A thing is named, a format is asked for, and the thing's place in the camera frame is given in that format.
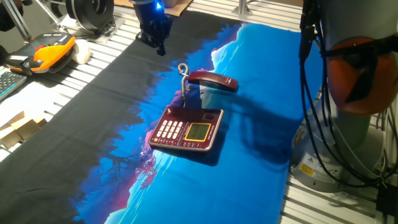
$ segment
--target coiled cord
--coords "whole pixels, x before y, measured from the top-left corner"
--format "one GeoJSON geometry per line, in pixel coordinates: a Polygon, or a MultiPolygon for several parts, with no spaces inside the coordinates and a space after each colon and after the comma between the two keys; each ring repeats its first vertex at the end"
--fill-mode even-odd
{"type": "Polygon", "coordinates": [[[181,63],[178,65],[178,74],[182,75],[182,80],[181,80],[181,100],[184,102],[183,107],[185,107],[185,81],[187,81],[188,74],[189,74],[189,68],[186,63],[181,63]]]}

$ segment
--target metal pole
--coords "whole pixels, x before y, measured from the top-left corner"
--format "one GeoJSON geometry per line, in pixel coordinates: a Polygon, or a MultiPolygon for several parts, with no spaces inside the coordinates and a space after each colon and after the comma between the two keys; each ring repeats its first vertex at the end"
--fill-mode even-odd
{"type": "Polygon", "coordinates": [[[25,41],[25,44],[29,43],[33,37],[27,28],[27,25],[18,11],[17,6],[14,4],[13,0],[3,0],[4,7],[6,8],[11,19],[14,21],[19,33],[25,41]]]}
{"type": "Polygon", "coordinates": [[[233,13],[238,15],[251,16],[253,13],[248,8],[248,0],[239,0],[239,6],[232,10],[233,13]]]}
{"type": "Polygon", "coordinates": [[[48,9],[48,7],[42,3],[41,0],[36,0],[37,4],[39,4],[39,6],[47,13],[47,15],[49,15],[49,17],[54,21],[54,23],[57,25],[57,27],[59,29],[64,29],[67,30],[65,27],[63,27],[61,25],[61,22],[59,21],[59,19],[54,15],[54,13],[52,13],[52,11],[50,11],[50,9],[48,9]]]}

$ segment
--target black cloth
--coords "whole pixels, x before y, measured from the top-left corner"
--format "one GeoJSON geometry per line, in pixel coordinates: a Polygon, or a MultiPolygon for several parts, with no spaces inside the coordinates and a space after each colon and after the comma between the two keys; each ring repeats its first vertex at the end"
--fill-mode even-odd
{"type": "Polygon", "coordinates": [[[0,163],[0,223],[73,223],[78,215],[73,199],[84,197],[81,183],[114,150],[109,142],[119,138],[118,126],[143,122],[139,109],[131,107],[149,97],[147,90],[161,78],[158,73],[185,62],[203,41],[218,39],[223,28],[236,24],[240,22],[184,12],[174,20],[164,57],[134,41],[0,163]]]}

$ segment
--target telephone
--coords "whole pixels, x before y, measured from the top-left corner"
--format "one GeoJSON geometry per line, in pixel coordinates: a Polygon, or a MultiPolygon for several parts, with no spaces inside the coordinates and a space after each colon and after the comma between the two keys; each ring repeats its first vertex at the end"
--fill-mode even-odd
{"type": "Polygon", "coordinates": [[[205,85],[220,90],[236,92],[238,81],[212,72],[192,72],[188,66],[180,64],[182,78],[183,107],[170,106],[149,138],[149,145],[169,149],[207,152],[213,146],[218,128],[223,119],[221,109],[192,109],[185,107],[185,81],[205,85]]]}

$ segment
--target lcd display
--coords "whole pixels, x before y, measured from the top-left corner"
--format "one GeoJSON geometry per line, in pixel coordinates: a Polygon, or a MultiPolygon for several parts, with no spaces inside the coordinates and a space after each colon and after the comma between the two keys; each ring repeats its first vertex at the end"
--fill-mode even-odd
{"type": "Polygon", "coordinates": [[[192,124],[187,134],[186,140],[204,141],[210,124],[192,124]]]}

